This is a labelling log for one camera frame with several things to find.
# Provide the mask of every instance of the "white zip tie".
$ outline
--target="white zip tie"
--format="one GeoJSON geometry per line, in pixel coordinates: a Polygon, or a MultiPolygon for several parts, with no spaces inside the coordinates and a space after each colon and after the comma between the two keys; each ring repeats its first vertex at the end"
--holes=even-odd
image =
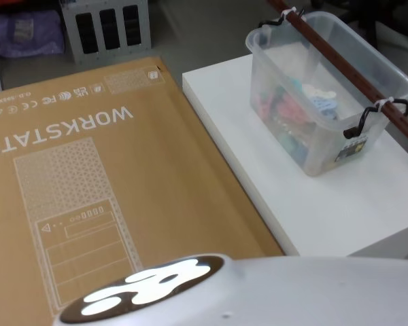
{"type": "Polygon", "coordinates": [[[378,112],[381,112],[382,107],[388,102],[393,103],[394,97],[390,96],[389,98],[385,98],[384,100],[376,101],[374,105],[378,108],[378,112]]]}
{"type": "Polygon", "coordinates": [[[283,10],[283,11],[281,12],[281,17],[284,17],[284,20],[285,20],[285,19],[286,19],[286,16],[287,16],[290,12],[296,13],[296,7],[293,7],[292,9],[283,10]]]}

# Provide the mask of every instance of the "purple bag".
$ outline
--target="purple bag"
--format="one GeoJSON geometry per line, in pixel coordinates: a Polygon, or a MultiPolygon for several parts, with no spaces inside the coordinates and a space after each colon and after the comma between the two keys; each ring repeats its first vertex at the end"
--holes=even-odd
{"type": "Polygon", "coordinates": [[[61,19],[54,10],[0,15],[0,56],[20,58],[63,52],[61,19]]]}

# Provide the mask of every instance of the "white table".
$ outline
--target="white table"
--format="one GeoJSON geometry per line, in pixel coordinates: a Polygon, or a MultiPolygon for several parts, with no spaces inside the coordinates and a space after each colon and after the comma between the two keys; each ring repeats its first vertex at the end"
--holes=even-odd
{"type": "Polygon", "coordinates": [[[250,107],[252,56],[183,74],[183,91],[283,250],[408,256],[408,154],[384,132],[319,177],[292,161],[250,107]]]}

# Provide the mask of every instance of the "cardboard box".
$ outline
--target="cardboard box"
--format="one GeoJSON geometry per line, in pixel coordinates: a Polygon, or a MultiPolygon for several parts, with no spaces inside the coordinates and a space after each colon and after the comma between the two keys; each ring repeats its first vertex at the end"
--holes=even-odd
{"type": "Polygon", "coordinates": [[[159,59],[0,93],[0,325],[205,252],[281,255],[159,59]]]}

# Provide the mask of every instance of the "clear plastic bin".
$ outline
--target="clear plastic bin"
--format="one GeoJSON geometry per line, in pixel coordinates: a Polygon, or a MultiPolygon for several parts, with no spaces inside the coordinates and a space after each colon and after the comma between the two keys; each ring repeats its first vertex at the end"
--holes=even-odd
{"type": "MultiPolygon", "coordinates": [[[[382,94],[408,100],[408,77],[344,22],[326,12],[304,17],[382,94]]],[[[307,175],[361,156],[387,126],[384,114],[370,113],[359,137],[344,137],[373,104],[289,22],[252,31],[246,45],[253,53],[251,104],[307,175]]]]}

